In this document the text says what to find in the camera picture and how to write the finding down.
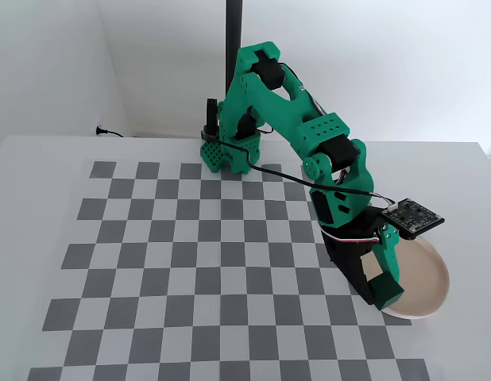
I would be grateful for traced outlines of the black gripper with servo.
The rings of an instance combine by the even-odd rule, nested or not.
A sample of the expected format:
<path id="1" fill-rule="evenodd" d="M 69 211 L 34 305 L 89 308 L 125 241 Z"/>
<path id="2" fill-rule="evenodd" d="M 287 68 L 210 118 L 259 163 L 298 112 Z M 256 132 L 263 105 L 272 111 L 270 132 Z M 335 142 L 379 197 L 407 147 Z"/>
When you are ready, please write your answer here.
<path id="1" fill-rule="evenodd" d="M 367 206 L 353 221 L 339 228 L 322 226 L 328 256 L 369 305 L 375 303 L 375 298 L 365 277 L 361 256 L 373 248 L 381 270 L 400 282 L 400 267 L 396 257 L 400 235 L 397 228 L 384 224 L 381 212 L 379 207 Z M 380 240 L 375 244 L 373 238 L 377 238 L 377 230 Z"/>

